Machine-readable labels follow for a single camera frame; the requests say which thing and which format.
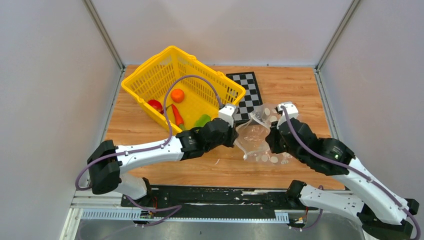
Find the polka dot zip bag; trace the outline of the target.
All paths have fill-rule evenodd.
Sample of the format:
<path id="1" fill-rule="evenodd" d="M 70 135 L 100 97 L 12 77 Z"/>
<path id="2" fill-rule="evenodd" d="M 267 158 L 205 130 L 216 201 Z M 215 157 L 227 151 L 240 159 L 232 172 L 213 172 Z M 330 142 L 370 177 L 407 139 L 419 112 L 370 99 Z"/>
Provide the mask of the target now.
<path id="1" fill-rule="evenodd" d="M 234 144 L 243 152 L 244 161 L 277 166 L 287 164 L 292 158 L 286 152 L 272 153 L 266 142 L 272 123 L 280 118 L 275 107 L 271 103 L 256 107 L 249 113 L 249 120 L 235 128 L 238 137 Z"/>

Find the orange carrot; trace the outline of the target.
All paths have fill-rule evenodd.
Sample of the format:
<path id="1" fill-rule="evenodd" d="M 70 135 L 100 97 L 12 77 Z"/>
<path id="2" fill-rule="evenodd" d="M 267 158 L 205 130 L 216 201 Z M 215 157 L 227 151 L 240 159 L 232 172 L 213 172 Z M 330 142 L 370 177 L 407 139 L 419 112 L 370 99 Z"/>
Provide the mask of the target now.
<path id="1" fill-rule="evenodd" d="M 172 108 L 172 112 L 173 112 L 173 115 L 174 115 L 175 124 L 182 131 L 185 131 L 186 130 L 185 122 L 184 122 L 182 115 L 180 114 L 180 111 L 178 110 L 178 108 L 174 104 L 172 104 L 171 108 Z"/>

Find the orange tangerine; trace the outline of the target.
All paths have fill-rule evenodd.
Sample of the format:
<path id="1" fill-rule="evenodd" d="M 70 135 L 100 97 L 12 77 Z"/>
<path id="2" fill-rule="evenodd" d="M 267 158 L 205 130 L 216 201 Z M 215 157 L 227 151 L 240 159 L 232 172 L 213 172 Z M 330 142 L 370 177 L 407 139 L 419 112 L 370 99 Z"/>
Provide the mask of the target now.
<path id="1" fill-rule="evenodd" d="M 170 96 L 173 102 L 179 104 L 184 101 L 185 92 L 180 88 L 175 88 L 171 91 Z"/>

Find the yellow plastic basket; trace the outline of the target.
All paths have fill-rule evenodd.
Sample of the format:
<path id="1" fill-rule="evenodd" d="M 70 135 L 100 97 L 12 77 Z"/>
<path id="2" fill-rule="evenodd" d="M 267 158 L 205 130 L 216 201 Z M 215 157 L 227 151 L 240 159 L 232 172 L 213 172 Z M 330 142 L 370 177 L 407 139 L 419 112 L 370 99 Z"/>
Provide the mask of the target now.
<path id="1" fill-rule="evenodd" d="M 238 105 L 246 94 L 240 84 L 206 66 L 194 55 L 168 46 L 141 64 L 121 83 L 141 108 L 174 134 L 214 119 L 220 105 Z"/>

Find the red apple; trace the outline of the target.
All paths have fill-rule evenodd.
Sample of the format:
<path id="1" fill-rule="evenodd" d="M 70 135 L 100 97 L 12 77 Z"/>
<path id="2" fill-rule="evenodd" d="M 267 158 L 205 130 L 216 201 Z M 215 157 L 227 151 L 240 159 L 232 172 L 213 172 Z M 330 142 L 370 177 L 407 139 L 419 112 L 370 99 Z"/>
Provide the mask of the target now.
<path id="1" fill-rule="evenodd" d="M 159 113 L 163 113 L 164 112 L 164 108 L 163 105 L 155 99 L 151 99 L 147 102 L 153 109 L 155 109 L 157 112 Z"/>

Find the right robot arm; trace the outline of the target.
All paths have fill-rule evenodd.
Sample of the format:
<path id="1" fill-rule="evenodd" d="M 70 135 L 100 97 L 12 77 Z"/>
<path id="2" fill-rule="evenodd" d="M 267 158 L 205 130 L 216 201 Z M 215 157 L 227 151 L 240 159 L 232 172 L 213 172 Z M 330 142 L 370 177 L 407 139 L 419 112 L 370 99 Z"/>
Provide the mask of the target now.
<path id="1" fill-rule="evenodd" d="M 419 203 L 385 187 L 340 140 L 319 138 L 295 118 L 272 121 L 265 140 L 272 153 L 288 153 L 352 191 L 351 196 L 342 196 L 293 180 L 285 194 L 290 208 L 305 206 L 332 212 L 360 224 L 379 240 L 420 239 L 422 231 L 415 219 Z"/>

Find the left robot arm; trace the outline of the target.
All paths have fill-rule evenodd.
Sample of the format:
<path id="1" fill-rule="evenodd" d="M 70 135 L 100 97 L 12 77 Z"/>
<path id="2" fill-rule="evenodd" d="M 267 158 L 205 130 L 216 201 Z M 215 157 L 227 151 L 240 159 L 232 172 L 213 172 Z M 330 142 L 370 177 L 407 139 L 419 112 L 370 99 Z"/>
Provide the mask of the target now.
<path id="1" fill-rule="evenodd" d="M 234 147 L 238 134 L 233 120 L 215 118 L 202 127 L 184 130 L 170 139 L 138 145 L 114 145 L 103 141 L 87 159 L 90 189 L 94 195 L 118 192 L 140 206 L 149 206 L 153 193 L 146 178 L 128 172 L 162 162 L 179 162 L 202 157 L 218 146 Z"/>

